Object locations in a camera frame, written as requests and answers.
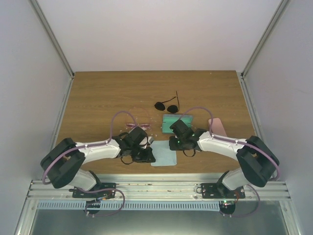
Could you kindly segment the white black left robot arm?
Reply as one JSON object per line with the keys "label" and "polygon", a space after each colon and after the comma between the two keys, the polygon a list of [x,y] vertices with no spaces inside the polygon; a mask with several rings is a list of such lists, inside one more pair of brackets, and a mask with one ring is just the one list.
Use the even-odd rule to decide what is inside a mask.
{"label": "white black left robot arm", "polygon": [[41,160],[42,183],[54,188],[70,185],[83,190],[90,198],[97,197],[101,191],[97,176],[81,167],[97,160],[127,156],[133,163],[154,163],[153,141],[153,137],[138,126],[105,141],[83,143],[65,138]]}

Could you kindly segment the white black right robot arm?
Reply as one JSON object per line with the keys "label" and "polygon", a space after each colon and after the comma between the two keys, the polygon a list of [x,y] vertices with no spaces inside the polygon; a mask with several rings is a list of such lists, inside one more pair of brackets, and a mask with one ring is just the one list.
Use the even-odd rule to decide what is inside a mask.
{"label": "white black right robot arm", "polygon": [[213,152],[239,163],[238,169],[225,172],[217,181],[216,190],[221,198],[228,198],[239,187],[252,184],[263,188],[268,181],[279,178],[279,160],[257,136],[234,139],[214,134],[211,128],[194,131],[181,119],[170,129],[174,133],[169,138],[173,151]]}

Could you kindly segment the light blue cleaning cloth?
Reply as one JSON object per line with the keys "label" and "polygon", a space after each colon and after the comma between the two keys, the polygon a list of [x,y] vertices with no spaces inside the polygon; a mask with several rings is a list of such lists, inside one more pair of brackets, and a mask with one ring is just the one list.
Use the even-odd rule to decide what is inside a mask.
{"label": "light blue cleaning cloth", "polygon": [[154,141],[151,145],[152,154],[155,158],[155,162],[151,163],[151,166],[176,166],[177,155],[176,151],[170,150],[169,141]]}

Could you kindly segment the black sunglasses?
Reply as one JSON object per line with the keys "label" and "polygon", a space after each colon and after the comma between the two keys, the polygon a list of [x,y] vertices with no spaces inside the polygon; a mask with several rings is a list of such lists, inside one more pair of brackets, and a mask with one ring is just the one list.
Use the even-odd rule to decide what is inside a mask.
{"label": "black sunglasses", "polygon": [[178,92],[174,97],[166,101],[158,101],[154,104],[154,108],[161,112],[167,112],[170,114],[177,114],[180,110],[180,102]]}

